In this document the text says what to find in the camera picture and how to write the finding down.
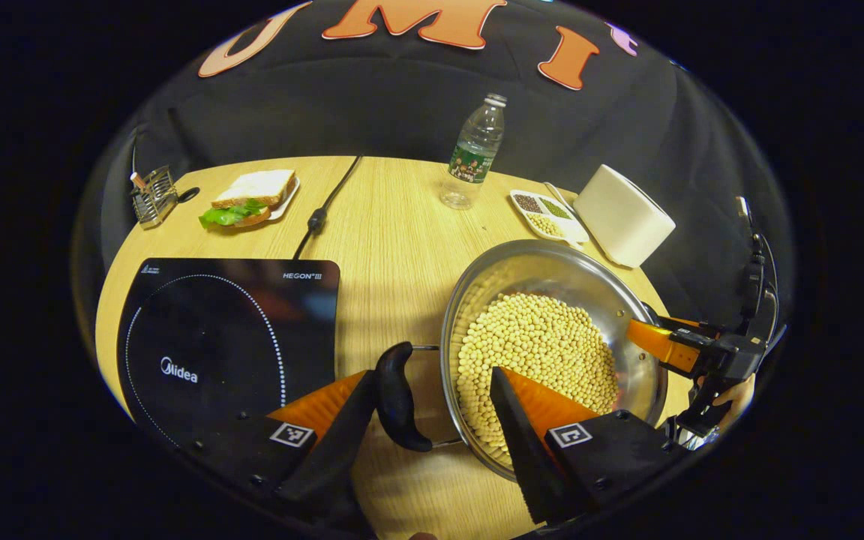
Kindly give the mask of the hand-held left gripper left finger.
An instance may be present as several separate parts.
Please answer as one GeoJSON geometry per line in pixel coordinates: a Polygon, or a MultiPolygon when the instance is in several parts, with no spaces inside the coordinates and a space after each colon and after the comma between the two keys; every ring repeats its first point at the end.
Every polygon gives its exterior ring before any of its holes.
{"type": "Polygon", "coordinates": [[[193,435],[183,452],[223,485],[261,503],[305,505],[349,478],[378,401],[364,370],[264,416],[193,435]]]}

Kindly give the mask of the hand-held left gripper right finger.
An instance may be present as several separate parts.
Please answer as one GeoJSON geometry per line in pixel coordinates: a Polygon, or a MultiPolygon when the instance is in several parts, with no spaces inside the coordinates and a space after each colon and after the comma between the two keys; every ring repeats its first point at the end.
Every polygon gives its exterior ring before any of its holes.
{"type": "Polygon", "coordinates": [[[628,410],[599,414],[505,367],[490,399],[536,523],[612,512],[689,454],[628,410]]]}

